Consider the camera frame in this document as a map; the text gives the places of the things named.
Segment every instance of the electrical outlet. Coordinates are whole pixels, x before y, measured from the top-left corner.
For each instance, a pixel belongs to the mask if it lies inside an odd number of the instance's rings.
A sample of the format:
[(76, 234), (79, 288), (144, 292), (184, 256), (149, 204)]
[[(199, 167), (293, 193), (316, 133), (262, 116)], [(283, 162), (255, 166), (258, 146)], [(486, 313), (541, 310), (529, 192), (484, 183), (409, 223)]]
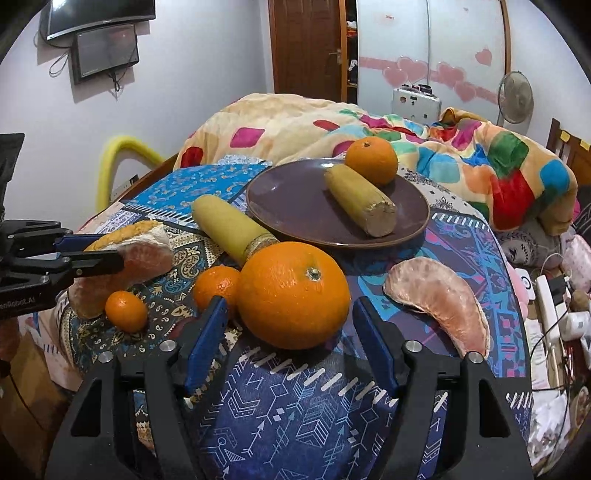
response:
[(136, 174), (133, 177), (131, 177), (128, 181), (123, 182), (117, 188), (113, 189), (113, 191), (111, 193), (111, 203), (114, 202), (117, 199), (117, 197), (119, 197), (119, 195), (121, 195), (125, 190), (127, 190), (129, 187), (131, 187), (138, 180), (139, 180), (139, 177)]

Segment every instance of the door handle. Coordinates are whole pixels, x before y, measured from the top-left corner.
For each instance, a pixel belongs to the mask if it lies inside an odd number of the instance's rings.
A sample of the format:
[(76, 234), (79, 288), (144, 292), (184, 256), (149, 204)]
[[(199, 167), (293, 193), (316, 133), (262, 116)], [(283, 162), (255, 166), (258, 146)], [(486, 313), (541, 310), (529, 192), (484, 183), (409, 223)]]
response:
[(336, 63), (338, 63), (339, 65), (340, 65), (341, 63), (343, 63), (343, 57), (342, 57), (342, 55), (341, 55), (341, 49), (340, 49), (340, 48), (337, 48), (337, 49), (336, 49), (336, 51), (332, 51), (332, 52), (330, 52), (330, 53), (329, 53), (329, 57), (330, 57), (331, 55), (336, 55)]

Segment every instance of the blue patterned cloth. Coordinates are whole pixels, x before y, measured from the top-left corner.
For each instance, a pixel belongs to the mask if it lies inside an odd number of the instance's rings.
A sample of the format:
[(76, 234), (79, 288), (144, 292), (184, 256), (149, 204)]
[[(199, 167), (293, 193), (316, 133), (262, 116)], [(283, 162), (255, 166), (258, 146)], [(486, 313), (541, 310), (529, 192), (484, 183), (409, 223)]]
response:
[(254, 177), (268, 168), (261, 164), (220, 164), (175, 170), (125, 205), (125, 210), (196, 227), (191, 204), (201, 195), (233, 199)]
[[(186, 318), (198, 314), (190, 294), (194, 279), (214, 264), (232, 263), (194, 230), (194, 224), (187, 220), (181, 225), (184, 220), (178, 217), (190, 217), (191, 202), (205, 193), (217, 194), (248, 212), (244, 188), (264, 168), (241, 164), (178, 170), (103, 225), (110, 231), (145, 217), (175, 223), (166, 226), (175, 250), (174, 266), (168, 274), (135, 288), (150, 311), (145, 332), (130, 336), (115, 329), (105, 316), (83, 322), (70, 307), (64, 310), (61, 337), (82, 371), (105, 349), (145, 355), (164, 338), (173, 337)], [(450, 211), (454, 198), (449, 192), (432, 183), (421, 188), (445, 200), (445, 209), (432, 208), (424, 236), (403, 249), (330, 253), (347, 276), (353, 300), (369, 297), (384, 321), (395, 323), (406, 338), (418, 339), (436, 353), (457, 355), (433, 319), (393, 303), (383, 294), (382, 283), (394, 263), (417, 255), (437, 259), (464, 278), (489, 322), (489, 365), (527, 439), (532, 396), (522, 319), (495, 237), (481, 218)], [(448, 394), (439, 391), (433, 399), (419, 479), (435, 471)], [(183, 415), (195, 454), (211, 480), (362, 480), (400, 402), (374, 381), (351, 318), (335, 338), (311, 352), (276, 351), (249, 332), (229, 327), (206, 383), (193, 400), (195, 408)], [(138, 429), (150, 444), (149, 406), (141, 393), (136, 393), (135, 402)]]

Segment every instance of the white device with knobs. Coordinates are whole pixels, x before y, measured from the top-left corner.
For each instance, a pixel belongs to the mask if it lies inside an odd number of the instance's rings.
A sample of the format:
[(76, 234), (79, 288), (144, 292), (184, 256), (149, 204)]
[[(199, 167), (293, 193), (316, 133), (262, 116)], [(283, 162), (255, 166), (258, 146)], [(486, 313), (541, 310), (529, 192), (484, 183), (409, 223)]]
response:
[(402, 85), (392, 94), (392, 113), (418, 124), (432, 125), (439, 121), (441, 100), (429, 85)]

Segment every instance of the orange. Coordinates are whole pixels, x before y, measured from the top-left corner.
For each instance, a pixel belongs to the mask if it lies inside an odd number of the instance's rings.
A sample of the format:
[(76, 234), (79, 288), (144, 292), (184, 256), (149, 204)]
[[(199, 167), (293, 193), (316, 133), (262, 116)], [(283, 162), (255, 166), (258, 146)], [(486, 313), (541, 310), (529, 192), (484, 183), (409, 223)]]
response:
[(316, 247), (270, 245), (246, 262), (240, 276), (236, 304), (242, 321), (277, 348), (312, 348), (347, 319), (347, 279), (337, 262)]
[(139, 332), (148, 323), (148, 307), (133, 293), (114, 291), (105, 304), (109, 321), (127, 333)]
[(203, 312), (215, 295), (226, 299), (230, 318), (236, 312), (236, 288), (240, 272), (236, 268), (218, 265), (202, 272), (193, 286), (193, 298), (199, 312)]
[(398, 172), (398, 156), (388, 140), (365, 137), (351, 144), (345, 165), (376, 186), (390, 183)]

